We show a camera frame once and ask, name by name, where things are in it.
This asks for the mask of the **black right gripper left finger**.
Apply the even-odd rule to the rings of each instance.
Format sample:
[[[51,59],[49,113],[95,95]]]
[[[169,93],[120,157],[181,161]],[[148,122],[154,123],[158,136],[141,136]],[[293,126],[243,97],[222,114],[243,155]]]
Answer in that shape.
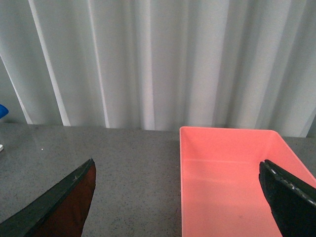
[[[3,221],[2,237],[80,237],[96,187],[96,166],[87,160],[28,206]]]

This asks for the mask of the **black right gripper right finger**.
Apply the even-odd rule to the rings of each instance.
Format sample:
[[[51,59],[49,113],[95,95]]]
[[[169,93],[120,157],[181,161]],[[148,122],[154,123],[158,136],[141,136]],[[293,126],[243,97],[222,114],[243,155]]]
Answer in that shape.
[[[259,182],[283,237],[316,235],[316,189],[270,160],[259,164]]]

